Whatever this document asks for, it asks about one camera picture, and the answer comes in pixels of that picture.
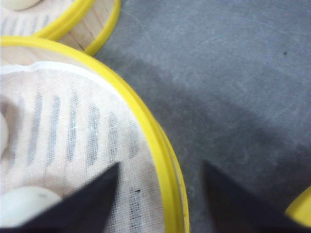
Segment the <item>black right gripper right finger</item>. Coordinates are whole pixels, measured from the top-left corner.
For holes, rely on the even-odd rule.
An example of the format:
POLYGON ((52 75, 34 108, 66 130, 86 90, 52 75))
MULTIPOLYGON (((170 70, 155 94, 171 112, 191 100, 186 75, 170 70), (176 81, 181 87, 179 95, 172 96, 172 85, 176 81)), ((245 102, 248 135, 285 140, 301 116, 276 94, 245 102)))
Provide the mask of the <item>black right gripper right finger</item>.
POLYGON ((309 233, 217 167, 204 160, 202 181, 207 207, 218 233, 309 233))

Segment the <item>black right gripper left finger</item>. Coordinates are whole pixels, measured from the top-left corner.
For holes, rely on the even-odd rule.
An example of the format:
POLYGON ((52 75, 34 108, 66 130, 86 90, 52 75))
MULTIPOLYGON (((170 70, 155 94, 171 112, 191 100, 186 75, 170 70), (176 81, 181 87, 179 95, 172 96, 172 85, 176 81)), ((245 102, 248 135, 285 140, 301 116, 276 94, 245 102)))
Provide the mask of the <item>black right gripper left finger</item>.
POLYGON ((40 215, 17 227, 18 233, 102 233, 119 183, 119 163, 40 215))

